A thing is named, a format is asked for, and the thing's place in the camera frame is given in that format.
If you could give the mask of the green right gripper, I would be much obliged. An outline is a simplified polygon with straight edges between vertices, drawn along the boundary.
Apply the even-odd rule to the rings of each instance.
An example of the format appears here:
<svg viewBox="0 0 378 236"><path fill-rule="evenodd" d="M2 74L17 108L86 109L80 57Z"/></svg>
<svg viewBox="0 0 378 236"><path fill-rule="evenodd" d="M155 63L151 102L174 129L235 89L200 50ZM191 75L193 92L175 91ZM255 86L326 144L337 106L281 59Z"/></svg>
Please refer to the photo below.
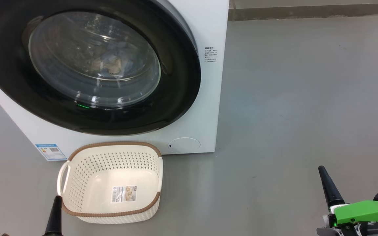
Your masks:
<svg viewBox="0 0 378 236"><path fill-rule="evenodd" d="M324 166L318 167L329 214L318 236L377 236L378 201L366 200L345 204L339 190Z"/></svg>

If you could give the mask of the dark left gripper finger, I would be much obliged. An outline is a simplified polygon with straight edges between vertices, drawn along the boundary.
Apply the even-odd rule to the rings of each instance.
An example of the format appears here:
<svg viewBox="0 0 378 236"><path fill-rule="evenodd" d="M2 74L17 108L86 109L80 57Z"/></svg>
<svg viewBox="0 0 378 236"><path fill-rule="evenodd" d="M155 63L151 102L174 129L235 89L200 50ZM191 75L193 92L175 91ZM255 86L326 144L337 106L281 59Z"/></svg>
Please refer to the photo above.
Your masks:
<svg viewBox="0 0 378 236"><path fill-rule="evenodd" d="M51 208L44 236L62 236L62 197L57 195Z"/></svg>

